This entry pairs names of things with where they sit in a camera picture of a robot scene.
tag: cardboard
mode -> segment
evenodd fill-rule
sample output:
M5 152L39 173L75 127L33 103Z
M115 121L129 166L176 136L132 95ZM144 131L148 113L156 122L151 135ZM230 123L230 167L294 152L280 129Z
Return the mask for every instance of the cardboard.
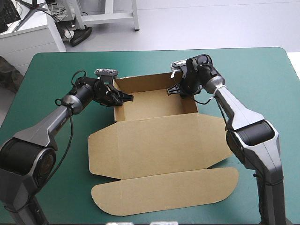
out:
M91 193L104 212L126 216L219 202L235 189L238 176L230 167L174 172L96 185Z
M193 99L168 96L170 75L115 79L134 101L115 107L116 123L88 138L90 172L121 179L92 189L110 214L215 203L236 186L236 169L206 169L232 155L223 120L199 114Z
M223 127L198 113L117 122L90 135L90 172L123 180L206 169L232 155Z

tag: green table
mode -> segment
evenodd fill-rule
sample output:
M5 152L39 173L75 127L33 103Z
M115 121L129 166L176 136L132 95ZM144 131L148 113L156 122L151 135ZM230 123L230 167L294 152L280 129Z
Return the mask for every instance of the green table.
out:
M212 57L214 65L226 79L229 90L248 108L262 113L279 131L285 175L286 215L295 224L300 223L300 83L281 48L40 53L33 58L0 129L0 143L16 131L34 125L54 110L54 99L63 97L70 90L70 79L79 69L85 69L91 77L96 68L117 69L119 77L155 74L169 72L173 61L202 53ZM197 100L205 101L208 97L203 91ZM199 111L221 117L214 101L199 106ZM93 202L90 191L94 185L114 179L89 172L87 137L114 123L113 108L92 102L73 120L75 135L69 154L52 180L37 195L50 223L149 223L161 220L200 224L259 223L253 171L245 169L234 156L215 165L234 166L240 172L235 191L224 201L127 217L104 213ZM60 148L58 158L65 150L69 134L68 123L56 136ZM1 207L0 223L12 222L9 214Z

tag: computer keyboard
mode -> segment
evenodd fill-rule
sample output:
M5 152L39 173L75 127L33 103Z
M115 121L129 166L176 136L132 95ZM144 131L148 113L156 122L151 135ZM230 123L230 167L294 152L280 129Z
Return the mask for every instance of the computer keyboard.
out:
M0 25L20 20L20 15L11 0L3 0L4 7L0 11Z

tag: desk leg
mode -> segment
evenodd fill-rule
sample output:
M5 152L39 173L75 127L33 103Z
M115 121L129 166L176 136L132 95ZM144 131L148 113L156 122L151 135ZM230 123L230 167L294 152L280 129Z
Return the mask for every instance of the desk leg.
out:
M84 29L85 27L84 27L83 19L82 19L83 13L82 13L80 4L79 4L78 0L71 0L71 2L72 2L72 6L74 9L74 13L75 13L79 28Z
M135 23L135 31L139 31L140 26L139 26L139 18L137 15L136 0L131 0L131 2L132 2L132 10L133 10L133 20Z

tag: robotic arm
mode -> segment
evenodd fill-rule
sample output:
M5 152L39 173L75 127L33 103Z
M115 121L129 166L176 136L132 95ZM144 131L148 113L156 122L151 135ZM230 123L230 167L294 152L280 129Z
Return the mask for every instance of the robotic arm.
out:
M17 132L0 148L0 200L18 225L48 224L35 194L53 175L58 150L54 137L66 121L92 100L108 107L133 101L133 96L112 86L116 70L98 69L98 78L78 71L73 78L80 72L84 76L72 81L72 90L59 99L57 109L35 126Z
M278 131L270 122L247 109L225 86L225 79L214 68L209 55L203 54L171 64L172 78L182 72L180 83L168 94L182 97L213 94L226 123L229 148L247 168L255 170L262 225L291 225L285 217L283 172Z

